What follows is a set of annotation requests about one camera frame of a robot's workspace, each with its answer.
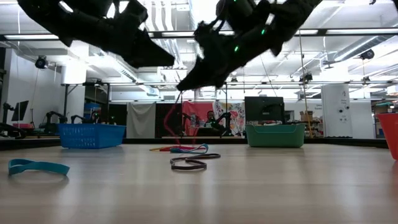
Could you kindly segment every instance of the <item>cardboard box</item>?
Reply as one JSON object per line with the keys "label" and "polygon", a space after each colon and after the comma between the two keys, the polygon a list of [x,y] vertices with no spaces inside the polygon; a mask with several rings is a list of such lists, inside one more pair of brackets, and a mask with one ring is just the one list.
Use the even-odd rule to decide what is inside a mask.
{"label": "cardboard box", "polygon": [[307,111],[307,112],[308,115],[306,114],[306,111],[300,111],[301,121],[312,121],[313,111]]}

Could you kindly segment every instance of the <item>wooden table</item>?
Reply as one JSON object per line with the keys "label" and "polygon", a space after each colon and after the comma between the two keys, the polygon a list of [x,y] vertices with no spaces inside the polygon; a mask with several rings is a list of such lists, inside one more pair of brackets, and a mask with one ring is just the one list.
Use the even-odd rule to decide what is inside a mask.
{"label": "wooden table", "polygon": [[[397,223],[398,165],[385,149],[210,146],[203,172],[173,172],[159,145],[0,152],[0,223]],[[14,158],[61,162],[7,177]]]}

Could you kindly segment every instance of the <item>green plastic bin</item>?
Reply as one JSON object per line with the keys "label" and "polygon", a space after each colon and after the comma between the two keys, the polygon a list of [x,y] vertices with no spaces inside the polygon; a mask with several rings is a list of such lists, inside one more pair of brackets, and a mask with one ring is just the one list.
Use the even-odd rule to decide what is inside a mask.
{"label": "green plastic bin", "polygon": [[302,147],[305,124],[253,126],[246,125],[251,147]]}

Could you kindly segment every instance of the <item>red bin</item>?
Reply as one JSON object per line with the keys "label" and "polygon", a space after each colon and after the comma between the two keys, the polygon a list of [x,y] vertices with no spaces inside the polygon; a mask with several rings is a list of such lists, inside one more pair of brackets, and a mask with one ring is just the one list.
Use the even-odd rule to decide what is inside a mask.
{"label": "red bin", "polygon": [[398,160],[398,113],[376,115],[381,123],[392,158]]}

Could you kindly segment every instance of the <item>red backdrop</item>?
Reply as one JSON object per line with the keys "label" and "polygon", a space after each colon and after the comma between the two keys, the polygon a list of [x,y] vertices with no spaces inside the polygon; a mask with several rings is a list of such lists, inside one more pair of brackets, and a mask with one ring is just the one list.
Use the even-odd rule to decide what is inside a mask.
{"label": "red backdrop", "polygon": [[[183,102],[182,103],[182,112],[186,113],[187,115],[191,116],[194,114],[199,120],[207,121],[207,112],[213,111],[213,104],[212,103],[191,103],[191,102]],[[190,119],[187,119],[185,123],[185,130],[187,133],[189,132],[189,127],[191,125]]]}

